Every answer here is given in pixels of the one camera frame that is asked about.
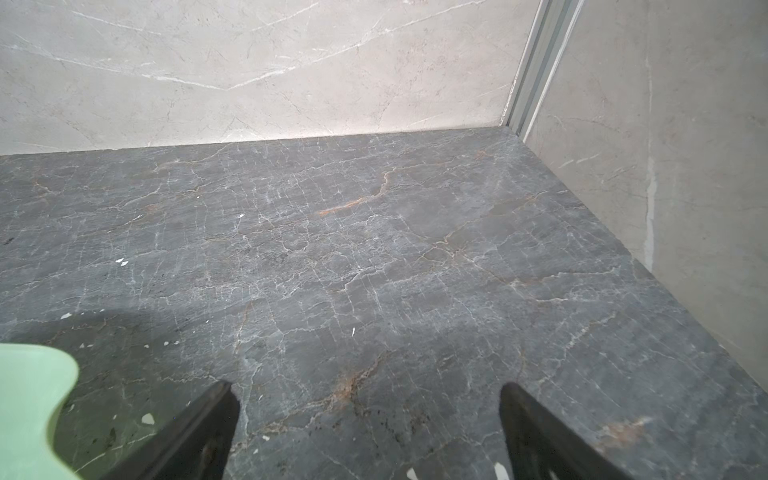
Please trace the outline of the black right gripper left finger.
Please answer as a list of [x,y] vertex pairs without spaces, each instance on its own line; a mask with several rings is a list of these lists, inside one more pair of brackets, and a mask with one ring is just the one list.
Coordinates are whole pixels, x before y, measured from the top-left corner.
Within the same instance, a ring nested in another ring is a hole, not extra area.
[[240,414],[232,383],[220,380],[105,479],[221,479]]

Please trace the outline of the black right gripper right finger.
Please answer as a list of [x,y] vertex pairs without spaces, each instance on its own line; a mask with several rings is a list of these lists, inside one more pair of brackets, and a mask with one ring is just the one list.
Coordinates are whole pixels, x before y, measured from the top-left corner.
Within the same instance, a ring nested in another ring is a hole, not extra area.
[[631,478],[515,382],[500,391],[499,415],[516,479]]

